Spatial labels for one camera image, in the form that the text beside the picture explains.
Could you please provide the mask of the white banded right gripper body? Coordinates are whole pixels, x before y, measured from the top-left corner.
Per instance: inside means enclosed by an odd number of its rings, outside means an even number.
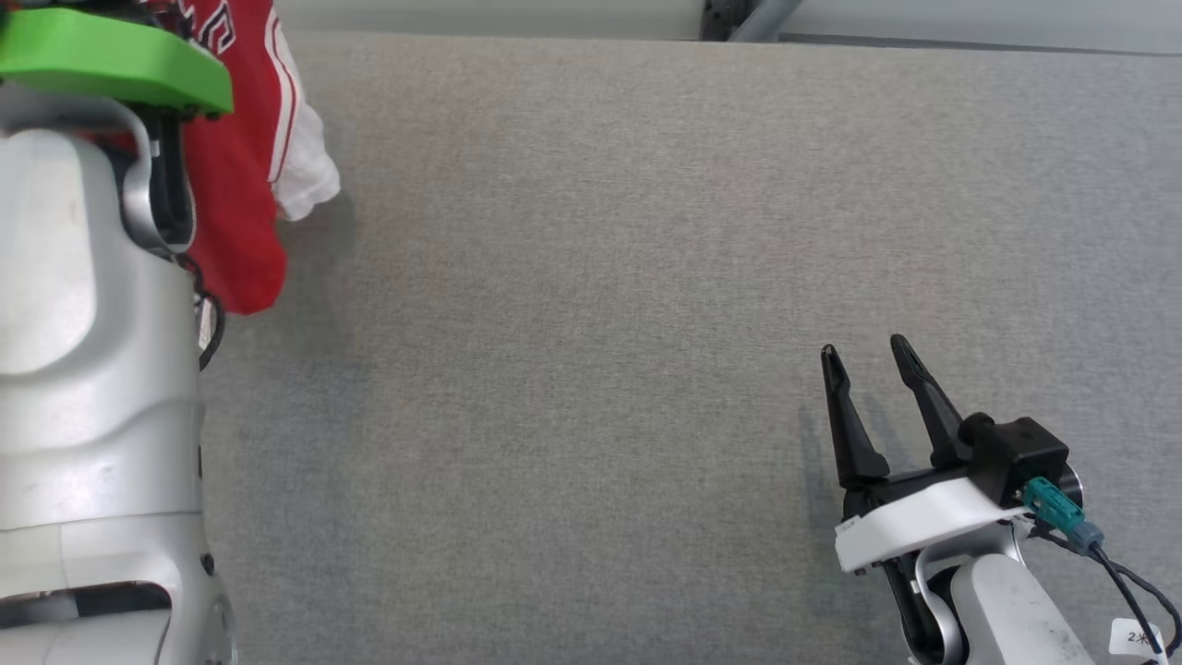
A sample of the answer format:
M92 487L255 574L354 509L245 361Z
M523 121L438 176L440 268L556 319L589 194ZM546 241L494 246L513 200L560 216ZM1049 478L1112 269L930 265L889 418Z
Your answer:
M852 573L970 534L1026 511L1014 498L996 498L970 480L970 465L873 477L838 467L845 491L836 527L840 569Z

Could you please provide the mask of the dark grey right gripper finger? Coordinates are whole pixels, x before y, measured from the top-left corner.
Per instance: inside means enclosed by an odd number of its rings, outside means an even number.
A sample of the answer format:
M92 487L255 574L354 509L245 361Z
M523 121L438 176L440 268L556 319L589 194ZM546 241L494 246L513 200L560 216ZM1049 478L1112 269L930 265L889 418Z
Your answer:
M900 379L911 389L930 442L930 465L937 470L970 462L970 446L959 438L963 422L940 383L920 359L905 335L891 335L890 345Z
M838 484L844 490L882 483L890 475L886 458L873 449L851 399L851 382L834 345L821 348L821 371Z

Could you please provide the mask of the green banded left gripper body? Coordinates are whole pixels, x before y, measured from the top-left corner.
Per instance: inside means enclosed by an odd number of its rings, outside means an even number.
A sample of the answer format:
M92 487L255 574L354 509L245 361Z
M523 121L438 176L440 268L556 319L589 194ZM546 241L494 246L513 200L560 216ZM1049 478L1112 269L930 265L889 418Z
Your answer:
M1 76L26 89L155 107L230 115L230 74L215 56L173 32L74 8L8 14Z

